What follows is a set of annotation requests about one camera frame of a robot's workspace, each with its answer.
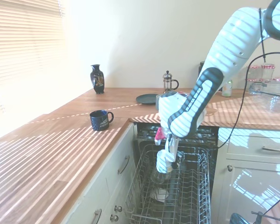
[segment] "mug handle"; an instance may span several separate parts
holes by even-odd
[[[113,119],[114,119],[114,114],[112,112],[108,112],[107,116],[108,116],[108,114],[111,114],[111,116],[112,116],[111,120],[109,120],[109,123],[111,123],[113,121]]]
[[[178,81],[177,81],[176,79],[172,79],[171,81],[172,81],[172,82],[176,82],[177,86],[173,89],[173,90],[176,90],[176,89],[178,88],[178,86],[179,86]]]

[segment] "dishwasher rack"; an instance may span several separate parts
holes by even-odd
[[[210,224],[208,153],[200,147],[179,146],[177,163],[162,184],[151,179],[157,152],[148,144],[140,152],[124,205],[131,224]]]

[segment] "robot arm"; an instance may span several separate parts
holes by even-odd
[[[263,30],[260,30],[259,14]],[[196,132],[206,115],[206,105],[248,61],[261,43],[260,35],[263,40],[269,37],[280,40],[280,0],[273,0],[261,12],[251,7],[237,10],[211,46],[190,95],[167,92],[160,97],[159,116],[167,140],[165,150],[157,156],[159,172],[168,171],[168,163],[176,159],[178,139]]]

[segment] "french press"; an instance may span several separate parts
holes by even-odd
[[[169,71],[166,71],[166,73],[163,75],[163,81],[164,81],[164,93],[172,90],[176,90],[179,86],[179,83],[176,79],[172,79],[172,75],[169,73]],[[176,82],[177,86],[175,88],[172,88],[172,82]]]

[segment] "blue mug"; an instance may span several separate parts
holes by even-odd
[[[111,114],[112,118],[109,121],[108,114]],[[112,112],[107,112],[105,110],[94,111],[90,113],[90,120],[92,128],[95,131],[103,131],[109,127],[109,124],[114,119],[114,114]]]

